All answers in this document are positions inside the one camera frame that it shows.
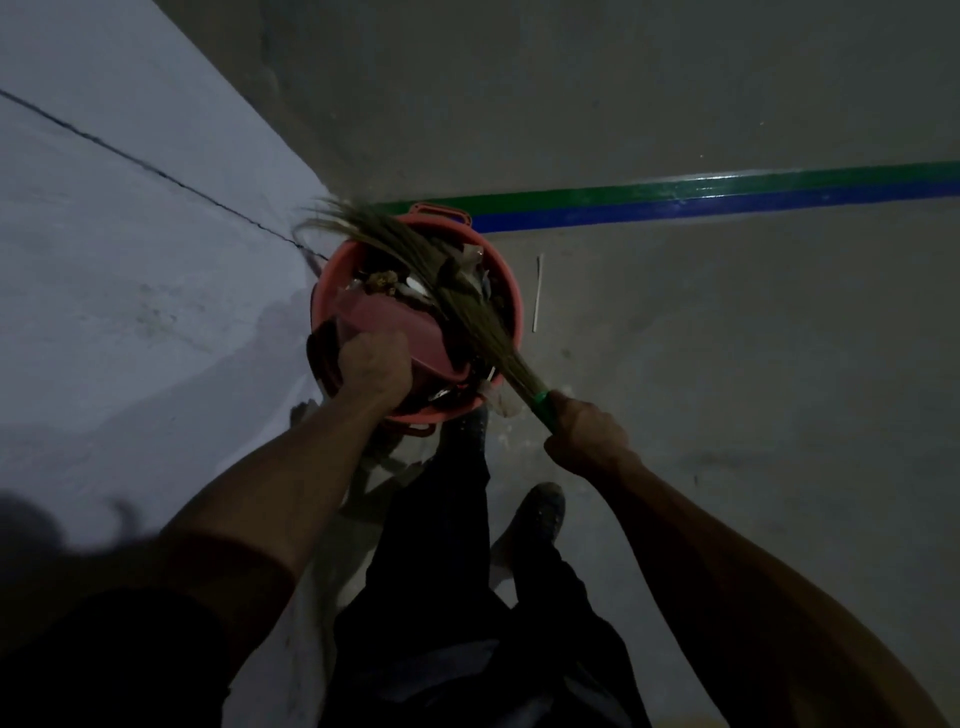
bucket handle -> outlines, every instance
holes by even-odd
[[[457,207],[447,207],[446,205],[437,205],[436,203],[413,203],[410,205],[411,212],[419,212],[425,215],[440,215],[441,217],[450,217],[457,222],[463,223],[468,228],[473,227],[473,218],[470,213]]]
[[[380,426],[400,435],[410,435],[410,437],[430,437],[430,435],[437,431],[436,425],[414,427],[413,425],[395,422],[394,420],[384,420]]]

painted wall stripe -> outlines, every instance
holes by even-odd
[[[612,187],[441,198],[431,202],[465,209],[477,225],[493,232],[946,197],[960,194],[956,191],[957,185],[960,185],[960,161],[944,161],[710,175]],[[399,214],[410,205],[410,202],[397,202],[381,208]]]
[[[952,182],[906,182],[871,184],[858,187],[761,192],[729,197],[699,197],[628,205],[564,207],[477,215],[473,227],[478,232],[506,232],[566,228],[643,220],[730,215],[743,212],[775,212],[803,207],[867,205],[895,200],[922,200],[960,196],[960,180]]]

blue stripe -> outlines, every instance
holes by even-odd
[[[857,187],[822,187],[753,195],[729,195],[667,200],[628,205],[560,207],[527,212],[499,212],[477,215],[477,232],[507,232],[569,228],[576,225],[628,223],[641,220],[667,220],[706,215],[733,215],[743,212],[776,212],[804,207],[869,205],[896,200],[924,200],[960,196],[960,181],[899,182],[865,184]]]

green stripe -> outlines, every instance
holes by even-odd
[[[446,197],[429,202],[458,207],[476,216],[498,212],[527,212],[559,207],[626,205],[628,203],[749,195],[757,192],[784,192],[820,187],[956,180],[960,180],[960,161],[940,161],[798,172],[710,175],[659,182],[623,184],[613,187],[581,187],[578,189],[551,189],[541,192]],[[406,212],[413,202],[418,201],[384,203],[379,207],[392,215],[399,215]]]

black pants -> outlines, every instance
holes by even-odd
[[[341,670],[498,639],[485,671],[498,699],[549,688],[579,663],[634,725],[649,726],[626,646],[593,613],[556,548],[542,546],[514,564],[513,610],[490,589],[489,480],[481,451],[443,451],[394,496],[367,585],[334,624],[331,690]]]

